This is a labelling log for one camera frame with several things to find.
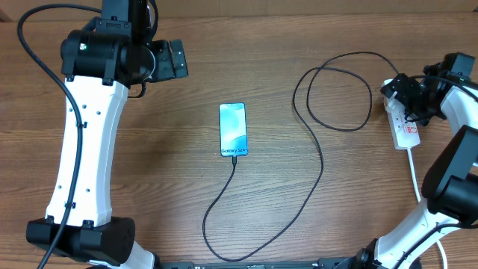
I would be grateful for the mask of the Samsung Galaxy smartphone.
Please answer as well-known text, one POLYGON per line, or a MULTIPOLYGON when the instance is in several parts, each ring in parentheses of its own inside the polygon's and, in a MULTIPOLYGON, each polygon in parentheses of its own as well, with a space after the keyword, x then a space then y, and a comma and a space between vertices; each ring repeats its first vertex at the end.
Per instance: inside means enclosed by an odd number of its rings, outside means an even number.
POLYGON ((219 106, 220 153, 223 157, 248 155, 246 106, 243 102, 219 106))

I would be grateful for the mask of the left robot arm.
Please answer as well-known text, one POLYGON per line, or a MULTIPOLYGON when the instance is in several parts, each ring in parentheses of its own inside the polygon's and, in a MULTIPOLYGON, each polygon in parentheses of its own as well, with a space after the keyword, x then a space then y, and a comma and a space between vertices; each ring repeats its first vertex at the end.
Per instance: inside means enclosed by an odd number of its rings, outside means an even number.
POLYGON ((159 268, 157 254, 135 239, 135 223, 115 217, 111 168, 117 127, 133 85, 185 78, 180 40, 156 40, 155 1, 104 1, 95 16, 61 43, 53 80, 66 96, 55 189, 44 217, 26 238, 44 250, 92 268, 159 268))

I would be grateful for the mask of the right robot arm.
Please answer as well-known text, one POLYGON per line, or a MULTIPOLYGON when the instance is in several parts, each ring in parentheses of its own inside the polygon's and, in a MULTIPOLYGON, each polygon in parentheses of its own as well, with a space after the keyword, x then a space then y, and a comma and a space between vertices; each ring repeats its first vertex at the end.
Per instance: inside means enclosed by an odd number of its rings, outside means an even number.
POLYGON ((398 74, 382 84, 385 110, 395 146, 400 138, 447 120, 452 140, 423 178, 417 207, 391 232, 373 239, 337 268, 413 268, 419 256, 444 236, 477 227, 477 84, 471 81, 475 58, 461 52, 423 69, 423 75, 398 74))

